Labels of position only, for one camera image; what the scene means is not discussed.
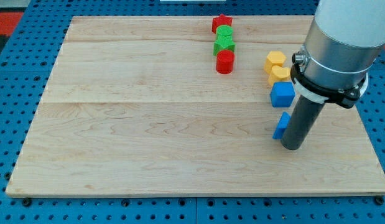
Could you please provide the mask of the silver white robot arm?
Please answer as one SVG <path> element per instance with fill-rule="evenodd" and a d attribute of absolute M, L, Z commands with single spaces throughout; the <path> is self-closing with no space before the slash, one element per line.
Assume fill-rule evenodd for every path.
<path fill-rule="evenodd" d="M 292 56 L 290 77 L 300 96 L 282 145 L 298 149 L 325 104 L 352 108 L 384 46 L 385 0 L 319 1 L 304 43 Z"/>

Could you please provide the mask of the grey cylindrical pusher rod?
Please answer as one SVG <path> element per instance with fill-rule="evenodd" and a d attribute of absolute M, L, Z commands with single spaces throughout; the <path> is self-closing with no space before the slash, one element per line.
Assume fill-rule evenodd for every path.
<path fill-rule="evenodd" d="M 299 149 L 324 106 L 299 96 L 282 135 L 281 144 L 289 150 Z"/>

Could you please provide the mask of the black white mounting flange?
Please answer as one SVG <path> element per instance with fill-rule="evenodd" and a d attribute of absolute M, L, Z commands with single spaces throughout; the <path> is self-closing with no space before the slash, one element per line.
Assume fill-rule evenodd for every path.
<path fill-rule="evenodd" d="M 343 108 L 350 109 L 364 95 L 368 83 L 368 74 L 355 86 L 345 90 L 331 90 L 318 86 L 306 78 L 298 65 L 293 64 L 290 77 L 295 89 L 306 99 L 318 103 L 334 103 Z"/>

